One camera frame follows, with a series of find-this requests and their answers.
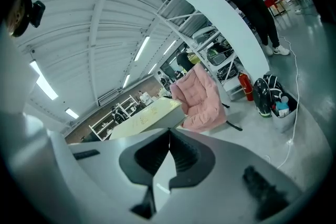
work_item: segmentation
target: ceiling beam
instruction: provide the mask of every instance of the ceiling beam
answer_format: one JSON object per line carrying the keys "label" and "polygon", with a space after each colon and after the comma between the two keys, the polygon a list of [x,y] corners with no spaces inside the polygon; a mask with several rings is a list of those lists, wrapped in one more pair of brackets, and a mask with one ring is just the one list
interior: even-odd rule
{"label": "ceiling beam", "polygon": [[91,88],[93,92],[93,97],[96,102],[96,105],[99,106],[97,89],[96,89],[96,78],[95,78],[95,53],[94,48],[96,46],[97,32],[99,26],[99,19],[104,8],[106,0],[96,0],[96,4],[94,5],[93,15],[91,18],[90,25],[90,35],[89,35],[89,70],[90,70],[90,80],[91,80]]}

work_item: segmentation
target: red fire extinguisher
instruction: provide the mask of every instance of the red fire extinguisher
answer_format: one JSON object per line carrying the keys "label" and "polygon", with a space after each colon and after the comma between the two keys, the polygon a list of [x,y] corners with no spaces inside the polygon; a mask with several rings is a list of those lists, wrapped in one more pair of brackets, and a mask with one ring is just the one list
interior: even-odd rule
{"label": "red fire extinguisher", "polygon": [[245,95],[247,97],[248,101],[253,101],[253,86],[248,78],[248,76],[244,73],[239,72],[238,80],[240,82],[240,85],[243,87],[243,90],[245,92]]}

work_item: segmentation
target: ceiling light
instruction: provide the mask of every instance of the ceiling light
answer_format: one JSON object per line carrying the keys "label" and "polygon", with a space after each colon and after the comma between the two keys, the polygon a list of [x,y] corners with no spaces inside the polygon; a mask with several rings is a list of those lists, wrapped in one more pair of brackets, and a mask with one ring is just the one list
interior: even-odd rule
{"label": "ceiling light", "polygon": [[52,89],[52,87],[49,85],[43,74],[41,73],[41,70],[37,66],[36,60],[32,61],[30,63],[30,66],[40,75],[38,80],[36,81],[37,85],[40,86],[40,88],[44,91],[46,95],[50,99],[55,99],[58,97],[58,95],[55,93],[55,91]]}
{"label": "ceiling light", "polygon": [[169,64],[171,64],[175,59],[176,59],[176,57],[174,57],[173,60],[171,60],[171,61],[169,62]]}
{"label": "ceiling light", "polygon": [[138,54],[136,55],[134,61],[137,61],[138,58],[140,57],[140,54],[142,53],[144,47],[146,46],[146,44],[147,44],[149,38],[150,38],[150,36],[146,36],[146,37],[145,37],[145,39],[144,39],[144,41],[143,41],[143,43],[142,43],[142,45],[141,45],[141,47],[140,47],[140,50],[138,51]]}
{"label": "ceiling light", "polygon": [[153,65],[153,67],[151,68],[151,70],[149,70],[148,74],[150,74],[153,71],[153,69],[156,67],[156,65],[157,65],[157,63],[155,65]]}
{"label": "ceiling light", "polygon": [[167,51],[169,51],[169,49],[175,44],[176,40],[174,40],[170,46],[168,47],[168,49],[163,53],[163,55],[165,55],[167,53]]}
{"label": "ceiling light", "polygon": [[72,116],[74,119],[78,118],[78,115],[71,109],[67,109],[65,112]]}
{"label": "ceiling light", "polygon": [[124,82],[124,86],[123,86],[123,88],[125,88],[125,86],[126,86],[126,84],[127,84],[129,78],[130,78],[130,74],[127,75],[127,77],[126,77],[126,79],[125,79],[125,82]]}

